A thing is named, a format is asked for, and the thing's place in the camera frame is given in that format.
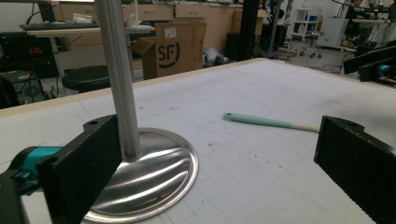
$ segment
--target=cardboard box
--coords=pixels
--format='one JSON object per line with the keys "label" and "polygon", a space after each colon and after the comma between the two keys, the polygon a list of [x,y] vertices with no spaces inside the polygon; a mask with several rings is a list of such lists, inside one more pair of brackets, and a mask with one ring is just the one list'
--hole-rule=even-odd
{"label": "cardboard box", "polygon": [[206,23],[157,23],[155,37],[137,39],[132,51],[141,54],[144,79],[203,68]]}
{"label": "cardboard box", "polygon": [[[257,12],[257,20],[256,20],[256,29],[254,31],[254,35],[262,34],[262,24],[264,18],[267,18],[268,14],[265,10],[258,10]],[[236,8],[233,14],[233,29],[232,32],[239,34],[241,31],[241,23],[242,23],[242,8]]]}

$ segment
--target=silver pole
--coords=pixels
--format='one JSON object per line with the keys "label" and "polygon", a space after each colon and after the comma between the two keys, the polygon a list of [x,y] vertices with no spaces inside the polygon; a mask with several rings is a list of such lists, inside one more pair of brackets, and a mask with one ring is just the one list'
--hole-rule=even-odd
{"label": "silver pole", "polygon": [[119,117],[121,153],[128,160],[140,151],[134,90],[120,0],[96,0],[107,69]]}

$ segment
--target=tool handle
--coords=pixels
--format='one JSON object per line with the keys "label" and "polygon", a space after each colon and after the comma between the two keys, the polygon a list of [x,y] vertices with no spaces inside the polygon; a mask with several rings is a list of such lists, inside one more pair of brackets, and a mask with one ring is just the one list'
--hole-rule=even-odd
{"label": "tool handle", "polygon": [[275,126],[275,127],[290,128],[290,129],[299,129],[314,133],[319,132],[319,128],[314,126],[292,123],[278,119],[267,119],[262,117],[256,117],[256,116],[244,115],[244,114],[235,114],[235,113],[225,113],[223,117],[226,119],[245,122],[245,123],[260,124],[260,125]]}

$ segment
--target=mint green handle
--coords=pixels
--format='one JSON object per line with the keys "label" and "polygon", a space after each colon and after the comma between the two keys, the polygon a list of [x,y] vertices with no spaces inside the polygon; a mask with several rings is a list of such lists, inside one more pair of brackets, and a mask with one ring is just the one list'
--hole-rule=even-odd
{"label": "mint green handle", "polygon": [[245,123],[270,125],[270,126],[283,127],[283,128],[292,128],[291,122],[277,120],[277,119],[266,119],[266,118],[260,118],[260,117],[250,116],[250,115],[235,114],[235,113],[225,113],[223,115],[223,117],[226,119],[231,119],[231,120],[245,122]]}

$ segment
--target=metal pole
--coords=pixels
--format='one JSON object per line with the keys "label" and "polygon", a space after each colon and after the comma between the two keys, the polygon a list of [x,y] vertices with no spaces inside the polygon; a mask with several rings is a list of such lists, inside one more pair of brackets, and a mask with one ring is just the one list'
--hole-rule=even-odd
{"label": "metal pole", "polygon": [[254,49],[254,32],[256,29],[258,10],[259,0],[244,1],[238,47],[238,62],[251,59]]}
{"label": "metal pole", "polygon": [[121,153],[128,160],[140,151],[134,90],[120,0],[96,0],[114,106],[119,117]]}
{"label": "metal pole", "polygon": [[274,51],[274,43],[275,43],[275,36],[276,36],[277,21],[279,18],[279,11],[280,11],[280,3],[276,3],[275,15],[272,19],[273,27],[272,27],[270,46],[268,48],[268,52]]}

